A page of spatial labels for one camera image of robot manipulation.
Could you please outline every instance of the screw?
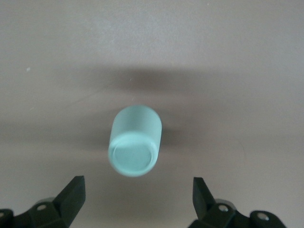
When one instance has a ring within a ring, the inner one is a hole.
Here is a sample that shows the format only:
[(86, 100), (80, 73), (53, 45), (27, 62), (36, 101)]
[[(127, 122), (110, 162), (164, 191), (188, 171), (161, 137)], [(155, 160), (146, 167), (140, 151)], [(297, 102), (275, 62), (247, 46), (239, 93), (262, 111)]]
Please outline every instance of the screw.
[(227, 212), (227, 211), (228, 211), (228, 207), (226, 207), (226, 206), (223, 205), (223, 204), (219, 205), (218, 209), (219, 209), (220, 211), (223, 211), (223, 212)]
[(259, 219), (261, 219), (261, 220), (264, 220), (264, 221), (268, 221), (268, 220), (269, 220), (269, 217), (268, 217), (266, 214), (262, 213), (262, 212), (259, 212), (259, 213), (257, 214), (257, 217), (258, 217)]
[(42, 205), (37, 207), (37, 210), (44, 210), (45, 208), (47, 208), (47, 206), (42, 204)]

